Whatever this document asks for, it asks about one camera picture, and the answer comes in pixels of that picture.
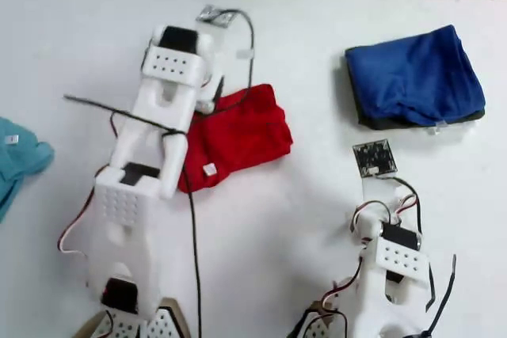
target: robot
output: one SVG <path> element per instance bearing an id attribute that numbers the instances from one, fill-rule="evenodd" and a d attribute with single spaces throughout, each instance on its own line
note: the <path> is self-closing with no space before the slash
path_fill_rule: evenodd
<path id="1" fill-rule="evenodd" d="M 306 338 L 425 338 L 431 337 L 451 294 L 456 255 L 446 294 L 433 323 L 426 313 L 435 301 L 433 274 L 421 250 L 421 204 L 417 192 L 395 176 L 397 168 L 387 140 L 353 147 L 365 199 L 354 211 L 350 232 L 363 248 L 356 273 L 335 284 L 293 336 Z M 398 185 L 393 194 L 392 184 Z M 417 229 L 402 213 L 417 210 Z M 322 321 L 338 316 L 328 324 Z"/>
<path id="2" fill-rule="evenodd" d="M 93 338 L 130 338 L 138 330 L 141 337 L 150 336 L 150 331 L 151 336 L 189 336 L 183 319 L 177 318 L 178 308 L 160 307 L 159 262 L 151 235 L 158 220 L 155 203 L 170 199 L 176 191 L 188 149 L 185 134 L 194 112 L 215 111 L 223 87 L 223 34 L 236 14 L 245 16 L 252 27 L 241 10 L 207 6 L 197 18 L 196 30 L 156 28 L 145 52 L 132 112 L 65 96 L 127 117 L 110 163 L 96 175 L 88 200 L 93 218 L 88 286 L 107 311 Z M 160 169 L 135 160 L 136 149 L 153 131 L 163 147 Z M 76 253 L 65 250 L 63 241 L 80 217 L 81 213 L 59 239 L 62 252 Z"/>

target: hole pattern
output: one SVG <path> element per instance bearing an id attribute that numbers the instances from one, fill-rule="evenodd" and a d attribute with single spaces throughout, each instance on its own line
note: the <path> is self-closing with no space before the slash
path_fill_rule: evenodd
<path id="1" fill-rule="evenodd" d="M 154 70 L 160 70 L 162 72 L 169 71 L 170 73 L 173 73 L 173 74 L 178 72 L 180 75 L 185 74 L 185 72 L 183 70 L 177 70 L 174 67 L 171 67 L 171 65 L 168 65 L 169 61 L 174 64 L 178 64 L 180 62 L 180 60 L 178 60 L 178 59 L 171 59 L 171 57 L 169 57 L 168 55 L 157 54 L 154 57 L 154 60 L 155 60 L 155 62 L 153 62 L 152 66 L 151 66 Z M 186 65 L 187 61 L 181 60 L 181 64 Z"/>
<path id="2" fill-rule="evenodd" d="M 390 251 L 391 251 L 390 247 L 386 247 L 386 248 L 385 248 L 385 250 L 386 250 L 387 252 L 390 252 Z M 408 267 L 410 266 L 410 263 L 409 263 L 409 261 L 408 261 L 408 260 L 410 260 L 410 259 L 412 259 L 413 261 L 417 261 L 417 260 L 418 260 L 417 256 L 414 256 L 414 257 L 410 258 L 410 255 L 409 255 L 408 253 L 403 253 L 402 255 L 400 255 L 400 252 L 399 252 L 399 250 L 397 250 L 397 249 L 394 251 L 394 255 L 395 255 L 395 257 L 394 257 L 394 258 L 392 258 L 393 262 L 394 262 L 395 264 L 400 264 L 400 265 L 402 265 L 404 268 L 408 268 Z M 384 260 L 385 260 L 385 261 L 390 261 L 390 260 L 391 260 L 391 257 L 390 257 L 389 255 L 386 255 L 386 256 L 384 257 Z M 415 266 L 414 266 L 414 267 L 412 267 L 412 269 L 413 269 L 414 271 L 417 271 L 417 267 L 415 267 Z"/>
<path id="3" fill-rule="evenodd" d="M 107 219 L 125 226 L 135 225 L 140 204 L 136 194 L 106 188 L 101 198 L 102 209 Z"/>

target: wire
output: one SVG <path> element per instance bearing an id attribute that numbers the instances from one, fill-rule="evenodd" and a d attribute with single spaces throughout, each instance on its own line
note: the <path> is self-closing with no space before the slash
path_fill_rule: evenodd
<path id="1" fill-rule="evenodd" d="M 99 173 L 102 172 L 102 170 L 104 170 L 104 168 L 106 166 L 107 165 L 103 165 L 98 171 L 96 171 L 94 177 L 97 177 L 99 175 Z M 71 223 L 69 223 L 69 225 L 65 228 L 65 230 L 63 230 L 63 232 L 60 234 L 60 236 L 58 238 L 58 242 L 57 242 L 57 247 L 58 247 L 58 250 L 61 253 L 77 253 L 77 254 L 83 255 L 84 257 L 87 257 L 86 254 L 83 251 L 79 251 L 77 249 L 65 249 L 63 247 L 63 242 L 67 238 L 68 234 L 72 231 L 72 229 L 74 229 L 74 227 L 81 220 L 82 216 L 85 214 L 85 211 L 88 209 L 88 206 L 92 202 L 93 194 L 94 193 L 95 193 L 95 189 L 92 188 L 90 190 L 90 193 L 88 194 L 88 197 L 86 198 L 86 201 L 85 201 L 84 205 L 82 206 L 81 210 L 79 211 L 78 215 L 76 215 L 76 217 L 74 218 L 74 220 Z"/>
<path id="2" fill-rule="evenodd" d="M 192 240 L 193 240 L 193 263 L 196 269 L 196 286 L 197 286 L 197 328 L 199 329 L 199 338 L 202 337 L 202 313 L 201 313 L 201 299 L 200 299 L 200 275 L 199 275 L 199 260 L 197 256 L 197 229 L 196 229 L 196 209 L 193 203 L 193 194 L 190 188 L 190 180 L 189 175 L 183 165 L 183 178 L 185 180 L 185 185 L 188 190 L 189 202 L 190 202 L 190 211 L 192 214 Z"/>
<path id="3" fill-rule="evenodd" d="M 108 105 L 100 103 L 100 102 L 92 101 L 92 100 L 86 99 L 86 98 L 74 97 L 73 95 L 64 95 L 63 98 L 66 99 L 66 100 L 68 100 L 68 101 L 73 101 L 73 102 L 80 103 L 80 104 L 87 104 L 89 106 L 94 106 L 94 107 L 102 108 L 104 110 L 107 110 L 107 111 L 110 111 L 110 112 L 114 112 L 116 114 L 120 114 L 120 115 L 126 116 L 127 118 L 138 120 L 139 122 L 143 122 L 143 123 L 146 123 L 146 124 L 150 124 L 150 125 L 152 125 L 154 127 L 158 127 L 158 128 L 161 128 L 162 130 L 167 131 L 165 133 L 165 135 L 186 135 L 186 133 L 184 131 L 180 131 L 180 130 L 178 130 L 176 128 L 164 126 L 163 124 L 154 122 L 153 120 L 148 120 L 148 119 L 145 119 L 145 118 L 143 118 L 141 116 L 133 115 L 133 114 L 131 114 L 130 112 L 128 112 L 126 110 L 122 110 L 122 109 L 119 109 L 119 108 L 114 108 L 114 107 L 108 106 Z"/>
<path id="4" fill-rule="evenodd" d="M 433 322 L 429 326 L 429 329 L 424 332 L 428 334 L 427 336 L 431 336 L 433 330 L 435 329 L 436 323 L 438 322 L 440 316 L 442 315 L 442 312 L 444 311 L 444 307 L 447 304 L 447 301 L 449 300 L 449 296 L 451 295 L 452 285 L 454 284 L 455 276 L 456 276 L 456 254 L 452 256 L 452 273 L 451 278 L 449 279 L 449 284 L 447 285 L 447 290 L 445 291 L 444 298 L 442 298 L 442 302 L 438 307 L 438 310 L 435 314 L 435 318 L 433 318 Z"/>
<path id="5" fill-rule="evenodd" d="M 254 55 L 255 55 L 255 31 L 254 31 L 254 24 L 252 23 L 252 19 L 250 19 L 250 16 L 248 16 L 248 13 L 246 13 L 242 9 L 224 9 L 223 11 L 220 11 L 219 13 L 217 13 L 212 18 L 212 21 L 215 20 L 217 17 L 220 17 L 220 16 L 224 15 L 225 13 L 235 13 L 237 15 L 243 16 L 243 18 L 245 19 L 246 23 L 248 24 L 248 26 L 250 28 L 250 50 L 252 51 L 252 57 L 250 58 L 250 64 L 249 64 L 249 68 L 248 68 L 248 82 L 246 84 L 246 91 L 243 94 L 243 96 L 241 97 L 241 99 L 239 101 L 237 101 L 236 103 L 234 103 L 234 104 L 232 104 L 230 106 L 221 108 L 220 110 L 215 110 L 211 114 L 203 115 L 199 119 L 195 119 L 194 120 L 195 122 L 199 122 L 199 121 L 204 120 L 204 119 L 206 119 L 206 118 L 208 118 L 210 116 L 214 116 L 216 114 L 220 114 L 221 112 L 225 112 L 225 111 L 228 111 L 228 110 L 230 110 L 230 109 L 232 109 L 232 108 L 234 108 L 236 106 L 239 106 L 248 97 L 250 89 L 252 88 L 252 77 L 254 75 Z"/>
<path id="6" fill-rule="evenodd" d="M 350 287 L 354 281 L 356 281 L 357 279 L 357 276 L 359 275 L 359 271 L 361 270 L 361 265 L 363 263 L 363 258 L 360 257 L 359 258 L 359 264 L 357 265 L 357 270 L 356 270 L 356 273 L 354 273 L 354 276 L 352 276 L 352 278 L 345 284 L 345 285 L 342 285 L 341 287 L 337 287 L 337 288 L 334 288 L 332 289 L 331 291 L 327 291 L 323 296 L 322 296 L 322 299 L 321 299 L 321 308 L 327 312 L 327 313 L 334 313 L 336 312 L 336 310 L 331 310 L 331 309 L 327 309 L 326 308 L 326 302 L 327 300 L 331 297 L 331 296 L 335 296 L 338 294 L 338 292 L 341 292 L 343 291 L 344 289 L 347 289 L 348 287 Z"/>
<path id="7" fill-rule="evenodd" d="M 410 199 L 412 199 L 412 202 L 406 205 L 406 202 Z M 415 194 L 409 194 L 405 198 L 402 199 L 400 203 L 400 207 L 396 209 L 395 214 L 400 215 L 403 211 L 410 209 L 411 207 L 415 206 L 417 204 L 417 196 Z"/>
<path id="8" fill-rule="evenodd" d="M 107 338 L 112 334 L 112 331 L 114 330 L 114 320 L 112 319 L 111 313 L 108 310 L 106 310 L 105 314 L 109 318 L 109 331 L 105 332 L 101 336 L 98 336 L 97 338 Z"/>
<path id="9" fill-rule="evenodd" d="M 433 279 L 433 271 L 431 270 L 431 264 L 429 265 L 429 291 L 431 296 L 429 297 L 428 302 L 426 303 L 426 313 L 428 313 L 429 308 L 435 302 L 435 280 Z"/>
<path id="10" fill-rule="evenodd" d="M 114 134 L 114 137 L 118 139 L 118 130 L 116 129 L 116 126 L 114 125 L 114 120 L 112 119 L 114 117 L 115 112 L 111 112 L 111 116 L 109 117 L 109 124 L 111 124 L 112 133 Z"/>
<path id="11" fill-rule="evenodd" d="M 412 187 L 412 185 L 410 185 L 408 182 L 406 182 L 405 180 L 403 180 L 402 178 L 399 178 L 399 177 L 375 177 L 375 178 L 379 179 L 379 180 L 394 180 L 394 181 L 398 182 L 399 184 L 406 186 L 417 197 L 417 202 L 416 202 L 416 207 L 417 207 L 417 230 L 419 231 L 420 234 L 422 234 L 422 227 L 421 227 L 421 201 L 419 199 L 418 193 L 415 191 L 415 189 Z"/>
<path id="12" fill-rule="evenodd" d="M 371 201 L 366 201 L 365 203 L 362 203 L 361 205 L 356 207 L 356 210 L 354 211 L 354 214 L 352 216 L 352 220 L 350 221 L 349 228 L 351 232 L 354 232 L 354 230 L 356 229 L 357 219 L 359 218 L 359 213 L 361 212 L 361 210 L 363 210 L 366 206 L 371 205 L 373 203 L 378 203 L 383 206 L 383 208 L 387 212 L 389 224 L 391 224 L 391 211 L 389 210 L 389 207 L 387 207 L 387 205 L 384 202 L 378 201 L 377 199 L 373 199 Z"/>

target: perforated plastic panel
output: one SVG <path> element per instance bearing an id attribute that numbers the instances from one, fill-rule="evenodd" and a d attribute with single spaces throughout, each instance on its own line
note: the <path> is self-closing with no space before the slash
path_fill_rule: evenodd
<path id="1" fill-rule="evenodd" d="M 307 331 L 307 334 L 303 335 L 308 324 L 310 324 L 313 319 L 318 316 L 319 314 L 316 312 L 310 312 L 307 315 L 307 319 L 304 321 L 303 326 L 299 331 L 298 338 L 329 338 L 329 330 L 322 319 L 311 324 L 310 328 Z"/>
<path id="2" fill-rule="evenodd" d="M 113 187 L 99 187 L 97 192 L 102 200 L 102 212 L 108 220 L 123 226 L 135 225 L 143 196 Z"/>
<path id="3" fill-rule="evenodd" d="M 136 315 L 111 310 L 112 332 L 108 338 L 183 338 L 174 322 L 171 313 L 166 309 L 159 309 L 154 319 L 147 323 Z M 110 329 L 109 317 L 102 318 L 91 338 L 99 338 L 107 334 Z"/>
<path id="4" fill-rule="evenodd" d="M 112 317 L 112 332 L 108 335 L 108 338 L 135 338 L 141 320 L 126 313 L 117 313 L 115 311 L 111 311 L 110 313 Z M 91 338 L 104 336 L 111 329 L 110 323 L 109 317 L 105 315 Z"/>
<path id="5" fill-rule="evenodd" d="M 192 87 L 200 87 L 204 77 L 204 60 L 183 51 L 151 46 L 143 64 L 143 74 Z"/>
<path id="6" fill-rule="evenodd" d="M 144 328 L 141 328 L 141 338 L 183 338 L 178 332 L 168 310 L 159 309 L 155 318 Z"/>
<path id="7" fill-rule="evenodd" d="M 409 249 L 383 237 L 377 239 L 375 262 L 382 268 L 422 281 L 428 282 L 429 261 L 424 253 Z"/>

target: teal cloth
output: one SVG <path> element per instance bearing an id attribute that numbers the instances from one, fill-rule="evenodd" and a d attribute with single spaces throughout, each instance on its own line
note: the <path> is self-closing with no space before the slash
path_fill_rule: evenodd
<path id="1" fill-rule="evenodd" d="M 9 136 L 18 142 L 8 144 Z M 46 169 L 55 151 L 26 128 L 0 117 L 0 222 L 19 192 L 25 176 Z"/>

